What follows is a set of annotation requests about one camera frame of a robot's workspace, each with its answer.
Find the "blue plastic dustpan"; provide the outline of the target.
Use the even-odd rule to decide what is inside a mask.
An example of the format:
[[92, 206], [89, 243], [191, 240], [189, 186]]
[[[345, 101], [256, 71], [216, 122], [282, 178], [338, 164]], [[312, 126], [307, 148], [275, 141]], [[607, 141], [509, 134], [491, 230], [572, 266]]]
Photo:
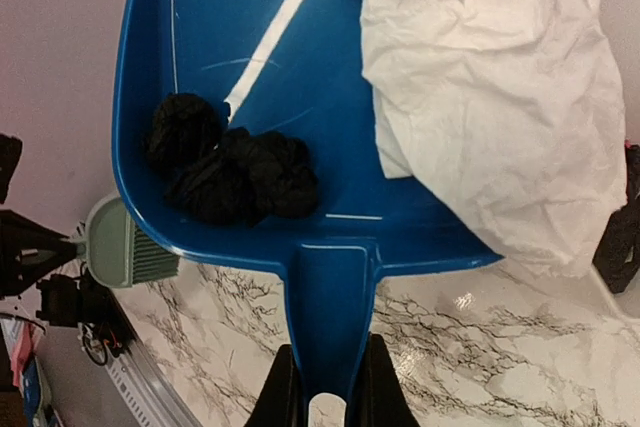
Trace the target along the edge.
[[126, 0], [112, 162], [134, 220], [183, 258], [278, 276], [290, 335], [249, 424], [413, 426], [370, 330], [387, 277], [495, 253], [414, 179], [388, 180], [361, 74], [362, 0]]

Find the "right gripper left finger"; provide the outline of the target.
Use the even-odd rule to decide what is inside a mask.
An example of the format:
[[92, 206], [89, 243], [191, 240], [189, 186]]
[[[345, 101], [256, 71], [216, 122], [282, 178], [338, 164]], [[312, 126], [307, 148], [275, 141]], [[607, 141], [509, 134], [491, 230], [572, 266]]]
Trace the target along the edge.
[[274, 358], [245, 427], [295, 427], [303, 425], [300, 375], [292, 347], [282, 345]]

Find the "green hand brush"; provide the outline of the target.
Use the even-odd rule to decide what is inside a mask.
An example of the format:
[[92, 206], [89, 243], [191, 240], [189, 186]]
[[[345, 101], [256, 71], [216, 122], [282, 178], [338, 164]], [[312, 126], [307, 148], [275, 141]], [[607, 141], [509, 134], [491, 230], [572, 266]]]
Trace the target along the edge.
[[130, 288], [178, 274], [179, 256], [145, 234], [117, 193], [94, 205], [73, 242], [93, 279], [107, 288]]

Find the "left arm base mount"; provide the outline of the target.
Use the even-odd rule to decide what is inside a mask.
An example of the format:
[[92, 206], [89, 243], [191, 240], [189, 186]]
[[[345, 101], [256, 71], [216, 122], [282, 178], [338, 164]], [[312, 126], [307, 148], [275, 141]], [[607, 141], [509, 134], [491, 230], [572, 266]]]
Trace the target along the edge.
[[52, 327], [77, 327], [82, 350], [97, 366], [128, 351], [133, 334], [111, 291], [85, 270], [70, 277], [52, 274], [36, 283], [39, 320]]

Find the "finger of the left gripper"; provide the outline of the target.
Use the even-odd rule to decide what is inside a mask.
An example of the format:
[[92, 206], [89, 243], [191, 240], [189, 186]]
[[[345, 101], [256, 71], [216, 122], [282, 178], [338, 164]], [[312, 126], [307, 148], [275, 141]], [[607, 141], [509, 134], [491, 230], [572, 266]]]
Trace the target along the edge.
[[75, 244], [13, 211], [1, 211], [1, 296], [21, 295], [75, 258]]

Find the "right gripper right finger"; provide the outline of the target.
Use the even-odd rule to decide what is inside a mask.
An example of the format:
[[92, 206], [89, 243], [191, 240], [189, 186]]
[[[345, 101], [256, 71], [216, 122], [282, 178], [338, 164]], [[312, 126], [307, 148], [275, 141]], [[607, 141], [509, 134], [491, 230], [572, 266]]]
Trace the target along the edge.
[[379, 334], [371, 334], [359, 373], [359, 425], [418, 427]]

